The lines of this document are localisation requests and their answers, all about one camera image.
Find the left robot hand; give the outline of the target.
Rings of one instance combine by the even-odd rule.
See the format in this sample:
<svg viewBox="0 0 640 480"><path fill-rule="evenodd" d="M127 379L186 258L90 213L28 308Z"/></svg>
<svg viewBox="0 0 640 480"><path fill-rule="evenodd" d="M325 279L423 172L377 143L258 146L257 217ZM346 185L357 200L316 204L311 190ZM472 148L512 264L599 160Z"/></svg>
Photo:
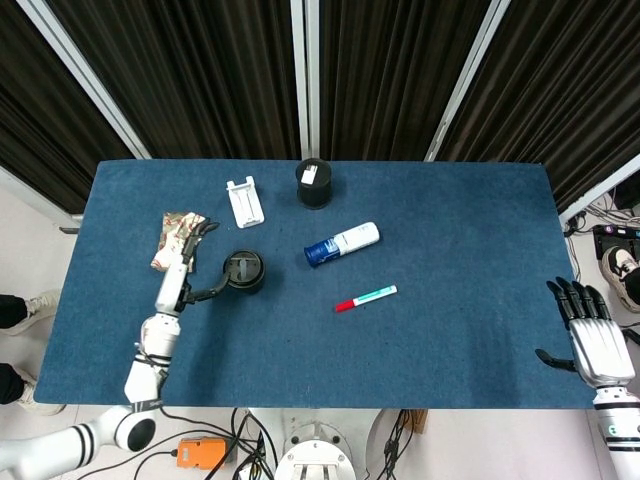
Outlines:
<svg viewBox="0 0 640 480"><path fill-rule="evenodd" d="M155 302L156 312L159 314L178 316L187 305L206 301L219 295L229 284L230 274L224 272L214 286L193 291L188 282L188 266L195 254L199 243L211 231L219 227L218 222L205 217L186 238L184 246L165 273Z"/></svg>

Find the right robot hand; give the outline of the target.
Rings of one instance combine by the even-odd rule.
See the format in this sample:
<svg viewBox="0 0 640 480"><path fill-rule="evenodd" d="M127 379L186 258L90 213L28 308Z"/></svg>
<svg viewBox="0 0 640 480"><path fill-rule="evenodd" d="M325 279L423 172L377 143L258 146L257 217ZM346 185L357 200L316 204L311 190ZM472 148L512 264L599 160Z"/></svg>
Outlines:
<svg viewBox="0 0 640 480"><path fill-rule="evenodd" d="M612 319L600 292L562 277L546 286L556 301L573 357L560 359L536 349L538 359L553 369L578 374L594 389L627 386L636 372L623 330Z"/></svg>

